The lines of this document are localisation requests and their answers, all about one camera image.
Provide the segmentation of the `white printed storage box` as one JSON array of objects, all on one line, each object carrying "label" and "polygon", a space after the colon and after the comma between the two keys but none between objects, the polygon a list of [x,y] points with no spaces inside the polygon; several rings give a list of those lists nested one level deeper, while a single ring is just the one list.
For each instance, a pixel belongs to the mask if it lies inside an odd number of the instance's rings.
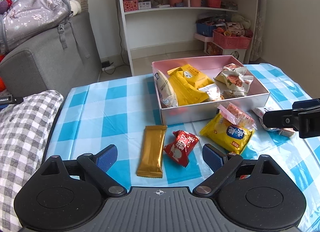
[{"label": "white printed storage box", "polygon": [[213,42],[205,42],[204,52],[211,56],[231,55],[241,63],[244,63],[246,49],[223,49]]}]

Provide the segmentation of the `gold foil snack bar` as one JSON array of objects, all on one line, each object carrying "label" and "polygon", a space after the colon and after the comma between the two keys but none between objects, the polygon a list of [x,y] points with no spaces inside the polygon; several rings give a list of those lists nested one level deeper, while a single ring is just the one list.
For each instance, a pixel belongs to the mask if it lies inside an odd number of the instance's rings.
[{"label": "gold foil snack bar", "polygon": [[167,126],[146,126],[144,130],[143,145],[140,154],[139,166],[136,175],[146,178],[162,178],[162,160],[164,137]]}]

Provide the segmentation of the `orange white snack packet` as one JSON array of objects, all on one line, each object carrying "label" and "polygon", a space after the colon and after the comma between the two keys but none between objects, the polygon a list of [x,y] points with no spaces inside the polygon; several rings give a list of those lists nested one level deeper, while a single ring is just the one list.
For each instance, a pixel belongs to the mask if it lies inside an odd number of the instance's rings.
[{"label": "orange white snack packet", "polygon": [[199,88],[199,90],[208,95],[208,99],[206,99],[205,102],[221,101],[225,99],[221,94],[219,87],[215,83]]}]

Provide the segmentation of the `red snack packet white print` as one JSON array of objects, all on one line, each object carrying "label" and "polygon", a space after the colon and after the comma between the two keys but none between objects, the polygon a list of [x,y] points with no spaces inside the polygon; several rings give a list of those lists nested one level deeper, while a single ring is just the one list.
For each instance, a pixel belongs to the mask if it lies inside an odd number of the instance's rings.
[{"label": "red snack packet white print", "polygon": [[246,178],[249,178],[250,176],[251,176],[251,175],[241,175],[239,179],[240,179],[240,180],[246,179]]}]

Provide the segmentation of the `red small shelf basket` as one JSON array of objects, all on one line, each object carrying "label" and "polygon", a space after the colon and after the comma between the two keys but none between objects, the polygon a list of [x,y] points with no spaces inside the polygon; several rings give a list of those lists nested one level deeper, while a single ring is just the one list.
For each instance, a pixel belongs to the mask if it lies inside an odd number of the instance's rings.
[{"label": "red small shelf basket", "polygon": [[209,8],[221,8],[221,0],[207,0]]}]

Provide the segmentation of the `yellow orange snack bag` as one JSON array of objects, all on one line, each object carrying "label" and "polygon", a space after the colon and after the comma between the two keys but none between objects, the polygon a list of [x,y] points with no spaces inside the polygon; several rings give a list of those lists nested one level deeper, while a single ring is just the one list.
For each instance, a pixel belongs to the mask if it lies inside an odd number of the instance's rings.
[{"label": "yellow orange snack bag", "polygon": [[200,88],[213,84],[214,81],[190,64],[167,71],[168,80],[177,96],[179,106],[202,103],[209,95]]}]

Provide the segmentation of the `white bookshelf desk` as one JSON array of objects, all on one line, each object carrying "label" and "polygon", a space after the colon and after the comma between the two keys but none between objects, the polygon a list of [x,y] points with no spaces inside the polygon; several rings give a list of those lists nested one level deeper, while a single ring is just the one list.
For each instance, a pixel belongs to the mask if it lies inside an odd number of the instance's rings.
[{"label": "white bookshelf desk", "polygon": [[201,55],[204,45],[194,37],[197,20],[207,16],[242,16],[256,31],[261,0],[221,0],[221,8],[191,7],[190,0],[170,6],[169,0],[138,0],[138,10],[124,12],[118,0],[132,75],[147,74],[154,61]]}]

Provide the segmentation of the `silver grey backpack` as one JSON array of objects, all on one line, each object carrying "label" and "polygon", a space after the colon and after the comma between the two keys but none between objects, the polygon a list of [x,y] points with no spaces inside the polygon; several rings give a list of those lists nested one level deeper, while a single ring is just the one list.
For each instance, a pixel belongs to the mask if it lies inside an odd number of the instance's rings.
[{"label": "silver grey backpack", "polygon": [[81,58],[90,58],[76,31],[69,0],[11,0],[1,14],[1,54],[7,54],[30,38],[56,28],[63,49],[68,48],[65,25],[69,24]]}]

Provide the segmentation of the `yellow blue cracker bag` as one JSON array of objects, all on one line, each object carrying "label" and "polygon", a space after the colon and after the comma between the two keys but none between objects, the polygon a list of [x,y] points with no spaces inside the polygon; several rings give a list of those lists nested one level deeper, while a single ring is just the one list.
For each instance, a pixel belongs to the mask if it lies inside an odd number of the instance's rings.
[{"label": "yellow blue cracker bag", "polygon": [[200,131],[200,135],[210,138],[229,152],[240,155],[249,143],[254,131],[234,125],[218,113]]}]

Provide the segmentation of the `grey white checkered cushion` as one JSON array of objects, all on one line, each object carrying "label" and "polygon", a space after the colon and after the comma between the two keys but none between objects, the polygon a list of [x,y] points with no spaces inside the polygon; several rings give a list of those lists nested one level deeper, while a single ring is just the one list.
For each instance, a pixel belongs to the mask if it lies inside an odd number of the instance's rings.
[{"label": "grey white checkered cushion", "polygon": [[14,199],[40,167],[63,96],[55,90],[1,109],[1,231],[19,231]]}]

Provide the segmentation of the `clear white wafer snack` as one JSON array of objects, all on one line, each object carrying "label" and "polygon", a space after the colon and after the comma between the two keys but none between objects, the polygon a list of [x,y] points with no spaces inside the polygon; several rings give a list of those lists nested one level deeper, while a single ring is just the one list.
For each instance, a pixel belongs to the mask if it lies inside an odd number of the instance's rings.
[{"label": "clear white wafer snack", "polygon": [[168,78],[160,70],[155,72],[154,77],[162,105],[166,108],[178,107],[176,93]]}]

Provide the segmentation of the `pink clear candy packet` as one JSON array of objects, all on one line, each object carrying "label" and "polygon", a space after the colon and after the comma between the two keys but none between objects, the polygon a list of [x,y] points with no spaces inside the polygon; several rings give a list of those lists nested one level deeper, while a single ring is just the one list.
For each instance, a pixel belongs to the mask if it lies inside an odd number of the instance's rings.
[{"label": "pink clear candy packet", "polygon": [[238,106],[229,103],[227,107],[218,105],[217,108],[220,114],[233,125],[237,125],[248,130],[256,128],[255,120]]}]

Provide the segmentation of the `blue storage bin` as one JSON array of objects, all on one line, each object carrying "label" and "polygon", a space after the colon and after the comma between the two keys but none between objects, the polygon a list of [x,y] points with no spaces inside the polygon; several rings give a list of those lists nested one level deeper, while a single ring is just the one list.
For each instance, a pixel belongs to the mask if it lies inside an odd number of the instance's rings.
[{"label": "blue storage bin", "polygon": [[196,31],[198,34],[206,36],[206,37],[212,37],[213,36],[213,30],[217,28],[216,22],[197,22],[196,23]]}]

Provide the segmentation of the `blue white checkered tablecloth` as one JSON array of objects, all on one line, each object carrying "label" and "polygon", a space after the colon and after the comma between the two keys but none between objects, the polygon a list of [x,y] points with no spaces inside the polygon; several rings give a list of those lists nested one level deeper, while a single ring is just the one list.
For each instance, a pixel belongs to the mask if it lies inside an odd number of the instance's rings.
[{"label": "blue white checkered tablecloth", "polygon": [[[116,145],[118,158],[108,175],[129,189],[131,186],[188,186],[194,188],[212,174],[202,158],[201,137],[182,167],[163,158],[162,178],[138,177],[143,132],[159,125],[161,117],[153,77],[150,74],[94,83],[73,88],[50,139],[47,156],[75,159]],[[270,155],[306,197],[306,211],[299,224],[302,231],[319,231],[319,138],[285,137],[257,125],[242,152],[246,159]]]}]

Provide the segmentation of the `pink plastic basket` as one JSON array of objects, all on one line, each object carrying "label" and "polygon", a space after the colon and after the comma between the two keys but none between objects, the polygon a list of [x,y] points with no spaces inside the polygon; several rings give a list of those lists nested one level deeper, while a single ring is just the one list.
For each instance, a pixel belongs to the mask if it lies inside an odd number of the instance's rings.
[{"label": "pink plastic basket", "polygon": [[240,37],[232,37],[225,36],[217,32],[213,31],[213,42],[219,45],[223,49],[248,49],[251,38],[240,36]]}]

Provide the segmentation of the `pink perforated small basket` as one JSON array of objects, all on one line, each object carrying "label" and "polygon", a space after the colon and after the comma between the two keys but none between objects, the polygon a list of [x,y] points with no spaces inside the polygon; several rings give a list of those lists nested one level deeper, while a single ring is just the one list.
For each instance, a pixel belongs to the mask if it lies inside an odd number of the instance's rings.
[{"label": "pink perforated small basket", "polygon": [[124,12],[138,10],[138,0],[123,0]]}]

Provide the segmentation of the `white snack packet black print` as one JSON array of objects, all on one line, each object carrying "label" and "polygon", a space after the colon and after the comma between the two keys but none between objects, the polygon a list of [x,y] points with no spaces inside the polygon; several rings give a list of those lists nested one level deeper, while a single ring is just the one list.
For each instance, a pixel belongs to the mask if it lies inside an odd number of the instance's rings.
[{"label": "white snack packet black print", "polygon": [[285,124],[281,121],[283,116],[289,116],[292,113],[291,109],[274,110],[272,107],[257,107],[252,110],[266,131],[278,132],[289,138],[295,134],[296,131],[293,128],[285,128]]}]

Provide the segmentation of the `red triangular snack packet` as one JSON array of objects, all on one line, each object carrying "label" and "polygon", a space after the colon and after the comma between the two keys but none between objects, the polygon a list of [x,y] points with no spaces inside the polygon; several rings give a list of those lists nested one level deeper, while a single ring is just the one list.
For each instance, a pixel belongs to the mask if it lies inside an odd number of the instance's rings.
[{"label": "red triangular snack packet", "polygon": [[183,130],[173,131],[172,134],[175,136],[175,140],[165,145],[164,151],[169,158],[186,168],[189,164],[188,156],[199,142],[199,137]]}]

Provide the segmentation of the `pink white cardboard box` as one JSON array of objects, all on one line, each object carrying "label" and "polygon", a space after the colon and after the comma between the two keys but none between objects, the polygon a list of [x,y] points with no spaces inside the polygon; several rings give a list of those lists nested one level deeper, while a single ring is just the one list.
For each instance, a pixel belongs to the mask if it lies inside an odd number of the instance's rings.
[{"label": "pink white cardboard box", "polygon": [[[152,62],[152,71],[155,74],[160,70],[164,75],[168,75],[168,70],[190,64],[213,79],[222,71],[225,65],[230,63],[242,66],[242,63],[231,55],[201,56]],[[229,102],[238,106],[243,111],[249,111],[256,107],[264,107],[269,96],[270,92],[268,89],[254,77],[248,95],[244,97],[226,98],[221,101],[202,102],[169,108],[166,108],[161,100],[158,99],[158,105],[162,124],[174,125],[212,119],[216,115],[218,105],[227,106]]]}]

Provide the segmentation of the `white plush toy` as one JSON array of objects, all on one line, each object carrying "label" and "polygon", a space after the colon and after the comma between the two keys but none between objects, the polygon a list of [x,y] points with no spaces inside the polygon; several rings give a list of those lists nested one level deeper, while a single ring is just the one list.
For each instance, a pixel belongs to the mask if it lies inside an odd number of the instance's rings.
[{"label": "white plush toy", "polygon": [[69,2],[71,5],[72,16],[76,16],[82,12],[81,5],[78,1],[70,0]]}]

